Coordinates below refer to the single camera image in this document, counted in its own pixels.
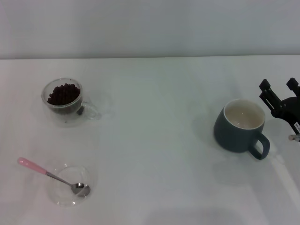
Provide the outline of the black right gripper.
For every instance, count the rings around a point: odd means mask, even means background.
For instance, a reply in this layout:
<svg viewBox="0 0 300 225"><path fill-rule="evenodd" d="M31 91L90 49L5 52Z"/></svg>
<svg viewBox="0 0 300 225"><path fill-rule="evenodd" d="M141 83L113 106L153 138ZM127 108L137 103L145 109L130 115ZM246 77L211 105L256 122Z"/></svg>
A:
<svg viewBox="0 0 300 225"><path fill-rule="evenodd" d="M286 121L292 130L300 134L300 86L295 78L290 78L286 83L287 87L296 95L280 100L273 92L269 82L264 79L259 88L261 89L260 98L270 109L273 117Z"/></svg>

